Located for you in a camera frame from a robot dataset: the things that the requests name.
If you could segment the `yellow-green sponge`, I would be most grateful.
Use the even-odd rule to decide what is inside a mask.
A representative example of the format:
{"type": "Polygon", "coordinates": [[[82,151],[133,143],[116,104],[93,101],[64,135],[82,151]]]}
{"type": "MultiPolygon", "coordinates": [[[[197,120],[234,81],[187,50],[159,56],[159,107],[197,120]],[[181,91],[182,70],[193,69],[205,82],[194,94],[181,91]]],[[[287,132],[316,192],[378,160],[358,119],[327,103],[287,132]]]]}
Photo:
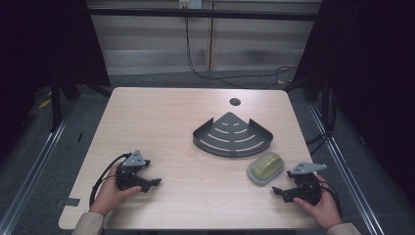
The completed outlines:
{"type": "Polygon", "coordinates": [[[281,173],[284,167],[285,163],[278,154],[268,152],[249,165],[247,174],[254,184],[265,186],[281,173]]]}

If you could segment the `dark grey corner shelf rack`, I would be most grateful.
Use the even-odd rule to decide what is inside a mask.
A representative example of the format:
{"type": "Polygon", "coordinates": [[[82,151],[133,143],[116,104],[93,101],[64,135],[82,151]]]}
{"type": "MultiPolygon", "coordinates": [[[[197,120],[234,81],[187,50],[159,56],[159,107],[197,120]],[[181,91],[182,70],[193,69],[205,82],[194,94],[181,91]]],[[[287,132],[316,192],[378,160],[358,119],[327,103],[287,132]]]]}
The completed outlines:
{"type": "Polygon", "coordinates": [[[245,158],[266,150],[273,134],[250,119],[243,121],[228,112],[212,117],[193,132],[193,143],[199,149],[223,158],[245,158]]]}

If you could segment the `yellow-green soap bar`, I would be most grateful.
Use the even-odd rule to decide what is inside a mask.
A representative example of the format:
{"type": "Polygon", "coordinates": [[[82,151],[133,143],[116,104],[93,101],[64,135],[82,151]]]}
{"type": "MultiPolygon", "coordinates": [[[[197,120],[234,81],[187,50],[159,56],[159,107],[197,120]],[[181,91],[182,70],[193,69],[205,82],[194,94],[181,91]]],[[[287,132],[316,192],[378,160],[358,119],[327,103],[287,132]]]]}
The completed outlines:
{"type": "Polygon", "coordinates": [[[283,167],[283,161],[278,154],[269,153],[258,159],[252,166],[253,175],[260,180],[265,180],[278,173],[283,167]]]}

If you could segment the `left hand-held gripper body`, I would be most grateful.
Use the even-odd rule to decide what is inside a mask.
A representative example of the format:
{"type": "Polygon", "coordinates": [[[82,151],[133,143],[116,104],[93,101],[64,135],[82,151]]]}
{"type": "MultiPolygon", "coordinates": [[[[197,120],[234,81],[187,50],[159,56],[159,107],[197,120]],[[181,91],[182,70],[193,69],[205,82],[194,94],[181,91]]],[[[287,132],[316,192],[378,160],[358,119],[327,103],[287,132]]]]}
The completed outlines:
{"type": "Polygon", "coordinates": [[[116,186],[119,190],[123,191],[135,186],[141,187],[145,179],[139,177],[137,173],[143,168],[144,160],[141,151],[135,150],[122,162],[115,175],[116,186]]]}

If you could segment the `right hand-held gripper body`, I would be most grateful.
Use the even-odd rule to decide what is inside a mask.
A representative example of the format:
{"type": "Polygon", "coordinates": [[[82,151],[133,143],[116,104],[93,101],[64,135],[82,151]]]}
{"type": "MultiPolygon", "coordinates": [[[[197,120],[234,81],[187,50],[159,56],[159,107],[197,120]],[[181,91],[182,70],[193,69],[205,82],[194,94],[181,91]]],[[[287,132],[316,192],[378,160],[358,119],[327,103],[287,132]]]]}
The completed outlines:
{"type": "Polygon", "coordinates": [[[297,185],[292,188],[295,198],[300,198],[315,206],[321,199],[320,181],[315,172],[326,169],[325,164],[298,163],[291,172],[295,175],[291,178],[297,185]]]}

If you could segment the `person's right hand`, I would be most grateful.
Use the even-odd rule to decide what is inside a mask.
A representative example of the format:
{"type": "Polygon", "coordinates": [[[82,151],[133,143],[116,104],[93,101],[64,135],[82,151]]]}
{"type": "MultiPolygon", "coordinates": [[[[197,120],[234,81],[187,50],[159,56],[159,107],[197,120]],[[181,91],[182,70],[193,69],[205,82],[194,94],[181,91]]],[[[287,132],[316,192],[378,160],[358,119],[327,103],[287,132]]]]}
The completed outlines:
{"type": "Polygon", "coordinates": [[[324,230],[329,230],[336,225],[342,224],[343,220],[333,195],[327,191],[328,183],[322,176],[316,174],[316,177],[320,181],[320,185],[323,186],[319,203],[313,206],[300,198],[294,198],[293,202],[308,212],[324,230]]]}

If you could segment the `metal floor rail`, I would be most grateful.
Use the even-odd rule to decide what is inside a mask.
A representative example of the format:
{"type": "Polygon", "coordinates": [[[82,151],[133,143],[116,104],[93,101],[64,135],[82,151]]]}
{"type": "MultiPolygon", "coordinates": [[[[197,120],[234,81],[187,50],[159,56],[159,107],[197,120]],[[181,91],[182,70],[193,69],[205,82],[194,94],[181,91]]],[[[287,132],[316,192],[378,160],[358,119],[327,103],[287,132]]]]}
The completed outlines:
{"type": "Polygon", "coordinates": [[[356,207],[369,233],[371,235],[386,235],[378,220],[378,217],[375,215],[372,207],[368,203],[354,175],[352,174],[335,138],[329,133],[323,124],[322,115],[318,107],[315,104],[310,104],[308,107],[320,133],[323,135],[324,143],[327,145],[328,150],[337,166],[337,169],[339,170],[342,179],[345,182],[346,188],[351,195],[354,203],[356,204],[356,207]]]}
{"type": "Polygon", "coordinates": [[[21,166],[17,166],[16,174],[24,173],[24,181],[19,187],[15,198],[5,210],[0,218],[0,235],[11,235],[18,223],[25,206],[48,163],[51,155],[64,132],[68,119],[76,106],[75,103],[69,104],[61,120],[48,133],[48,137],[42,145],[42,149],[37,153],[30,170],[24,172],[21,166]]]}

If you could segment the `dark curtain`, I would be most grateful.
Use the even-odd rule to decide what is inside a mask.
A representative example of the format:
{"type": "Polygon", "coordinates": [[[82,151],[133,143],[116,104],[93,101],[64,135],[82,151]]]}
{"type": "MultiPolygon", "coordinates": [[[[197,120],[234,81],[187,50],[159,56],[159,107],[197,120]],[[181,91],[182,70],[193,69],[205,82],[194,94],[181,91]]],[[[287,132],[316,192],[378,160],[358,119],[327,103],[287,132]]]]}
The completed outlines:
{"type": "Polygon", "coordinates": [[[35,91],[110,84],[86,0],[0,0],[0,163],[17,144],[35,91]]]}
{"type": "Polygon", "coordinates": [[[321,0],[294,83],[333,89],[415,207],[415,0],[321,0]]]}

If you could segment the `person's left hand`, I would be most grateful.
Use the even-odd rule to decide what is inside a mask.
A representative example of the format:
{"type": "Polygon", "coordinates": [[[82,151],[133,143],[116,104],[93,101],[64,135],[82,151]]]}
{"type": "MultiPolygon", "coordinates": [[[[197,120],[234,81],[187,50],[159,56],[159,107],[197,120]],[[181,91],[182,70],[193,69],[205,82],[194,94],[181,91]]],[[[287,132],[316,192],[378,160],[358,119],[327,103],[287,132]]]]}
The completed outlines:
{"type": "Polygon", "coordinates": [[[142,190],[141,186],[134,186],[129,189],[119,190],[116,185],[116,173],[120,162],[116,162],[111,168],[100,186],[94,203],[90,206],[89,212],[95,212],[106,216],[109,212],[118,207],[127,198],[142,190]]]}

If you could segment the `white wall outlet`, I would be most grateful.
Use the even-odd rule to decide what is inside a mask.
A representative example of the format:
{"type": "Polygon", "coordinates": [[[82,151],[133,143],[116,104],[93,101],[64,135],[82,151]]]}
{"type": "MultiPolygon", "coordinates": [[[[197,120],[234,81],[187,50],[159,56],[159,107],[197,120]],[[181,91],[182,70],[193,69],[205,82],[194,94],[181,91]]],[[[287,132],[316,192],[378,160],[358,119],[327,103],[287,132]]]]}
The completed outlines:
{"type": "Polygon", "coordinates": [[[202,0],[178,0],[180,9],[201,10],[203,8],[202,0]]]}

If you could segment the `black horizontal frame bar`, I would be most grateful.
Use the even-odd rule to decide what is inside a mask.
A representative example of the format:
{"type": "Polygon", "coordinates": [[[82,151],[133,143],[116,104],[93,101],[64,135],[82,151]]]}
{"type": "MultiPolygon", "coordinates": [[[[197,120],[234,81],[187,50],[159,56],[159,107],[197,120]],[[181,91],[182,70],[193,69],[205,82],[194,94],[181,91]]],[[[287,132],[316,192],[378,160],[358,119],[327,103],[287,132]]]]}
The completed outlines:
{"type": "Polygon", "coordinates": [[[320,19],[317,14],[272,13],[224,10],[187,10],[187,9],[142,9],[142,8],[104,8],[87,9],[90,15],[102,16],[138,16],[138,17],[178,17],[178,18],[210,18],[210,19],[247,19],[315,22],[320,19]]]}

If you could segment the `grey tape strip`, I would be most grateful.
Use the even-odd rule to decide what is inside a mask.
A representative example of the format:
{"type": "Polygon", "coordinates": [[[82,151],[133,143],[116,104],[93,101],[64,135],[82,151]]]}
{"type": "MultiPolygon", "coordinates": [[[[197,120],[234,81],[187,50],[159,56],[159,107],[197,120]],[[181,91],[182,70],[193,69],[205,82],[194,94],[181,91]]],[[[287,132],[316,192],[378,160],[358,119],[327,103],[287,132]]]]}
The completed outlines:
{"type": "Polygon", "coordinates": [[[75,199],[75,198],[64,198],[64,199],[59,199],[55,206],[56,207],[60,207],[60,208],[64,208],[65,206],[69,206],[69,207],[77,207],[79,204],[80,200],[79,199],[75,199]]]}

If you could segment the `black metal stand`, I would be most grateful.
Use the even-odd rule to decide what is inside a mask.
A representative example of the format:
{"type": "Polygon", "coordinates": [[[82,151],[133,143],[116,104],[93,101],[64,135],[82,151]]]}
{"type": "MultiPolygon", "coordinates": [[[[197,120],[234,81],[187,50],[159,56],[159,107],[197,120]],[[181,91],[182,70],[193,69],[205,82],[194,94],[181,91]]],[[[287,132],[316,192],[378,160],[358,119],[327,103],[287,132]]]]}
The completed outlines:
{"type": "Polygon", "coordinates": [[[53,111],[53,122],[51,127],[52,132],[55,132],[59,125],[63,122],[61,93],[64,93],[68,100],[76,101],[80,97],[80,92],[77,88],[77,84],[80,84],[85,85],[104,97],[110,97],[112,94],[110,90],[105,89],[101,85],[96,84],[85,77],[82,77],[80,74],[69,70],[55,71],[52,75],[51,82],[51,101],[53,111]]]}

